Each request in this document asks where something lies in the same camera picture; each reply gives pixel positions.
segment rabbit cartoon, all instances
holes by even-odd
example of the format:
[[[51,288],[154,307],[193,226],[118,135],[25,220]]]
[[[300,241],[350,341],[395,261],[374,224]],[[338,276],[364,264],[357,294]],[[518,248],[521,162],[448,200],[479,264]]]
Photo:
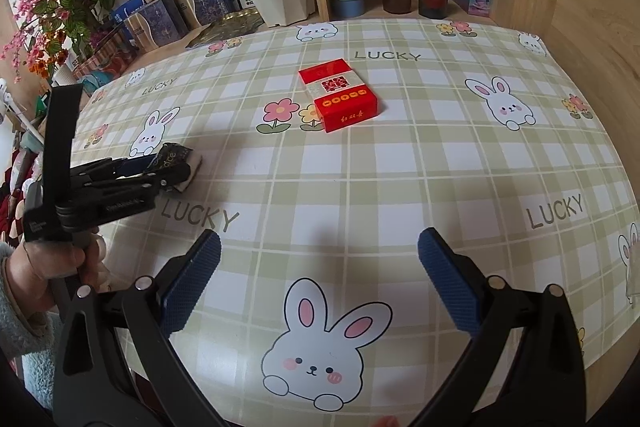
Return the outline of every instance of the rabbit cartoon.
[[[127,80],[127,83],[124,85],[124,87],[135,86],[136,84],[140,83],[142,77],[145,76],[145,71],[145,68],[140,68],[139,70],[133,71],[129,75],[129,80]]]
[[[631,244],[629,244],[629,241],[627,241],[626,237],[622,234],[620,234],[620,237],[618,238],[618,251],[620,252],[620,257],[622,258],[622,262],[626,266],[626,283],[627,284],[629,280],[629,260],[631,259],[631,254],[637,248],[636,244],[638,243],[638,228],[636,227],[635,223],[631,223],[631,227],[629,230],[629,240],[631,241]],[[629,299],[629,302],[631,302],[631,298],[629,297],[628,293],[627,293],[627,298]]]
[[[301,42],[309,42],[322,37],[333,37],[338,34],[338,28],[330,22],[307,24],[305,26],[296,26],[296,28],[298,28],[296,38]]]
[[[533,33],[519,32],[518,40],[526,49],[546,57],[546,51],[542,46],[539,36],[534,35]]]
[[[145,130],[138,135],[136,141],[131,145],[129,158],[149,156],[153,150],[160,145],[162,134],[164,134],[164,127],[175,118],[178,111],[180,111],[180,108],[174,107],[162,118],[160,118],[158,111],[153,111],[153,113],[146,118]]]
[[[362,390],[364,370],[359,349],[386,331],[391,307],[362,304],[327,330],[322,289],[311,279],[298,279],[285,297],[284,317],[289,329],[262,358],[267,390],[311,400],[322,411],[340,410],[354,400]]]
[[[517,131],[524,123],[529,125],[536,123],[533,111],[511,94],[509,84],[503,78],[494,76],[492,80],[493,89],[471,78],[466,79],[465,84],[476,95],[486,100],[486,105],[488,105],[495,120],[507,126],[507,129]]]

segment blue gripper pad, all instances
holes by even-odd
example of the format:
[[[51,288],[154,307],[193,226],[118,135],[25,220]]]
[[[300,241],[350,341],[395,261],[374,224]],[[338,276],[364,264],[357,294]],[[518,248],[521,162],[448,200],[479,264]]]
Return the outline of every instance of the blue gripper pad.
[[[438,241],[440,236],[436,237],[437,233],[435,229],[422,231],[418,239],[418,258],[436,286],[436,291],[456,327],[474,337],[481,325],[478,294],[456,267],[452,256],[457,254],[446,247],[442,238],[446,248],[441,245]]]
[[[160,279],[165,269],[170,273],[173,268],[170,263],[173,261],[176,266],[182,264],[161,296],[160,329],[166,338],[187,324],[200,295],[220,263],[221,253],[220,237],[213,230],[206,230],[185,256],[170,259],[158,274]]]

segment pink flower print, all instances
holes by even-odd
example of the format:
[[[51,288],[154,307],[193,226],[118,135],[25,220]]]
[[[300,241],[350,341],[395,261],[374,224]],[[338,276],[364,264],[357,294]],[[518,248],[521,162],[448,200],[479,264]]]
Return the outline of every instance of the pink flower print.
[[[290,98],[283,98],[279,102],[270,102],[264,106],[265,114],[262,119],[265,122],[273,122],[273,126],[261,123],[257,126],[256,129],[262,134],[272,134],[275,132],[286,131],[289,127],[291,127],[291,124],[278,124],[278,122],[287,122],[291,120],[293,114],[296,113],[299,109],[300,104],[292,102]]]

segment artificial flower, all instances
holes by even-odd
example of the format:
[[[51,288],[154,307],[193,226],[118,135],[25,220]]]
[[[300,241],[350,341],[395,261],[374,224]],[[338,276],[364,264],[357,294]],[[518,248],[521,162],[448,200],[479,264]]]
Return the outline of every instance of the artificial flower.
[[[286,122],[291,120],[293,114],[300,109],[300,105],[295,102],[291,102],[290,98],[283,98],[279,102],[271,102],[264,106],[265,115],[263,120],[265,122],[272,122],[278,120]]]

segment small black object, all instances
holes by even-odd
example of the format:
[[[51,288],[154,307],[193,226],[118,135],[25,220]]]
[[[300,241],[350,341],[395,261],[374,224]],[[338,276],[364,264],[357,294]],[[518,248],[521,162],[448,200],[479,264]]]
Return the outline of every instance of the small black object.
[[[24,239],[72,241],[85,248],[95,227],[152,210],[160,190],[182,183],[191,175],[181,158],[190,149],[171,144],[169,164],[162,157],[104,158],[70,168],[71,144],[76,133],[82,86],[51,90],[45,136],[42,181],[31,184],[25,199]],[[73,295],[81,282],[78,275],[50,282],[60,318],[66,318]]]

